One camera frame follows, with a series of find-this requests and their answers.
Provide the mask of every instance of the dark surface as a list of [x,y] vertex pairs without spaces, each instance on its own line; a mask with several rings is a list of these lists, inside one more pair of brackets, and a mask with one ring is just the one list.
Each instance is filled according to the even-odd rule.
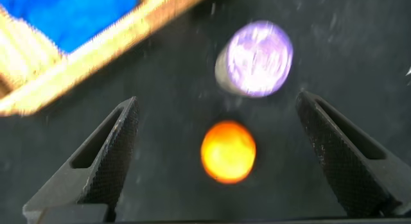
[[[211,15],[212,3],[216,11]],[[120,102],[137,96],[139,139],[119,220],[265,220],[343,216],[304,135],[304,87],[411,164],[411,0],[208,0],[48,108],[0,119],[0,217],[22,205]],[[295,50],[283,88],[262,99],[220,90],[214,61],[250,21],[271,20]],[[199,147],[218,117],[253,133],[253,172],[234,186],[204,173]]]

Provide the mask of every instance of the wooden board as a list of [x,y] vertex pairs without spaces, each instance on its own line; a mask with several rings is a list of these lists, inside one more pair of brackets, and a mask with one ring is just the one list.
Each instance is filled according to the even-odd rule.
[[30,115],[201,0],[143,0],[118,22],[0,100],[0,116]]

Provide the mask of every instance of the orange glowing sphere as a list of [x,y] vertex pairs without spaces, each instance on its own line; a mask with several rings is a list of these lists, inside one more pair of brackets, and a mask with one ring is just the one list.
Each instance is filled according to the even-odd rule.
[[214,125],[201,146],[205,171],[224,184],[234,184],[246,178],[255,158],[256,143],[250,132],[234,121]]

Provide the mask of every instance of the blue fabric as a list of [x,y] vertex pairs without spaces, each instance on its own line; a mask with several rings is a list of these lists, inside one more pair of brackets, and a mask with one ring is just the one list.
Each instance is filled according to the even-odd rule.
[[68,53],[131,11],[138,2],[139,0],[0,0],[10,14],[23,18]]

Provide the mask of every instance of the blue cloth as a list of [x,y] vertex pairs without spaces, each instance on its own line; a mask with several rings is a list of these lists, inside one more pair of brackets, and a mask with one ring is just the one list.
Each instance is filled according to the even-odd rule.
[[138,2],[139,0],[0,0],[10,14],[23,18],[68,53],[116,22]]

